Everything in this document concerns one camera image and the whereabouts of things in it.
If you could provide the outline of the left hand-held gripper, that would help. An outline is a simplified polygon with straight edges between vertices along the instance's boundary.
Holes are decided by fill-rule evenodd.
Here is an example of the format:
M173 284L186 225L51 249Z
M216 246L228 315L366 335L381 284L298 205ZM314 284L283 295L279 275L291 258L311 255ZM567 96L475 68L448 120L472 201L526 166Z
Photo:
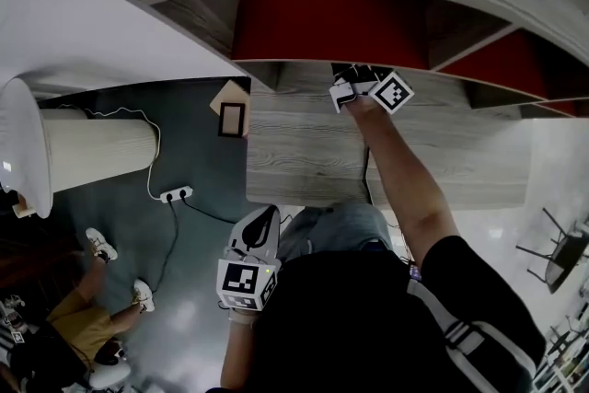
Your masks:
M228 308L260 312L277 285L281 216L275 205L252 212L231 231L218 261L216 292Z

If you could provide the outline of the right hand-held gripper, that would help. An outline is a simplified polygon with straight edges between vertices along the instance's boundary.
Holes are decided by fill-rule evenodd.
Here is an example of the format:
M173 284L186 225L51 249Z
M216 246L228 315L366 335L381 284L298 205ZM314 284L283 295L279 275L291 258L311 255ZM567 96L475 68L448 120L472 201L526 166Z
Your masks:
M340 77L329 89L335 110L341 113L342 107L359 97L373 99L388 114L394 114L414 97L411 87L391 70L380 77L370 72L367 78Z

